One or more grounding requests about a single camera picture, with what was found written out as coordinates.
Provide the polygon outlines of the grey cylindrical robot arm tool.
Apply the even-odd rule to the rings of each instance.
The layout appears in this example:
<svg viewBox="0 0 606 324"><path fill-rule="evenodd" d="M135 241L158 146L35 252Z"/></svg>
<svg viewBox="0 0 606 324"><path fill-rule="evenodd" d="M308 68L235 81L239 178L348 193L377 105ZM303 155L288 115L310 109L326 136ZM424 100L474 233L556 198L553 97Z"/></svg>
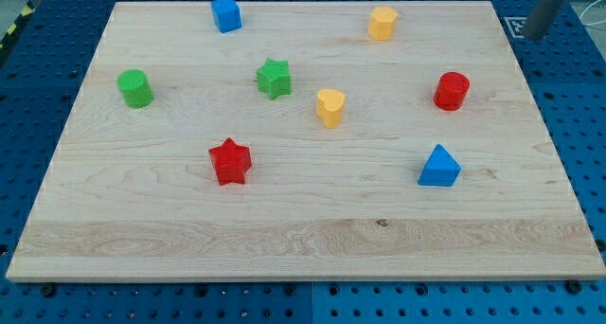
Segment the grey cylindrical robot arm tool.
<svg viewBox="0 0 606 324"><path fill-rule="evenodd" d="M530 41L540 41L553 24L565 0L537 0L522 27L522 35Z"/></svg>

